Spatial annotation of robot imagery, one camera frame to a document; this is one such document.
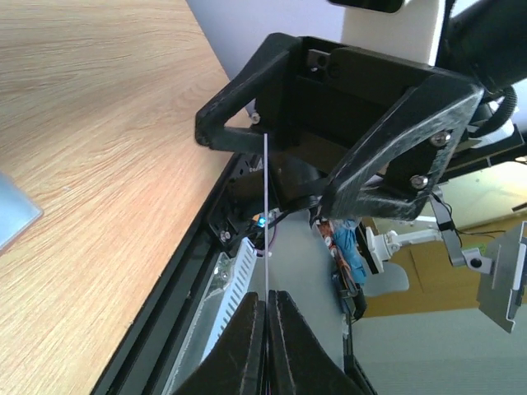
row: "blue cloth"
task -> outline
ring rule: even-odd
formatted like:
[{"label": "blue cloth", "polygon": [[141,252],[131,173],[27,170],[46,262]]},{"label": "blue cloth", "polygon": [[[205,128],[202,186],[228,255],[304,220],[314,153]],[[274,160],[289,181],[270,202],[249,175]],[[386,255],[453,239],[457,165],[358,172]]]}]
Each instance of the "blue cloth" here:
[{"label": "blue cloth", "polygon": [[353,280],[360,286],[364,286],[366,270],[362,264],[362,257],[357,251],[357,236],[355,235],[357,225],[353,220],[345,220],[342,224],[333,225],[333,241],[340,248],[344,259],[352,269]]}]

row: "wood grain surface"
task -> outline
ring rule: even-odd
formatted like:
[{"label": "wood grain surface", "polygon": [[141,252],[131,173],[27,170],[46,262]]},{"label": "wood grain surface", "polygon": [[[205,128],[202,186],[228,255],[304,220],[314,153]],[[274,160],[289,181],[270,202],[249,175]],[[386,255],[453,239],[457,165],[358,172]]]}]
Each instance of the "wood grain surface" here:
[{"label": "wood grain surface", "polygon": [[0,256],[0,394],[91,391],[229,158],[194,142],[225,83],[184,0],[0,0],[0,171],[44,209]]}]

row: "wooden table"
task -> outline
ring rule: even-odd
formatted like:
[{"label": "wooden table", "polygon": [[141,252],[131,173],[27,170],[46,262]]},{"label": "wooden table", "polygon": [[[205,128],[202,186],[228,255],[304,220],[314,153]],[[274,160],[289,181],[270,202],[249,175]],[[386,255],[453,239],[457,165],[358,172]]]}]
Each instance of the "wooden table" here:
[{"label": "wooden table", "polygon": [[78,395],[229,158],[194,142],[226,77],[184,0],[36,3],[0,0],[0,171],[44,209],[0,256],[0,394]]}]

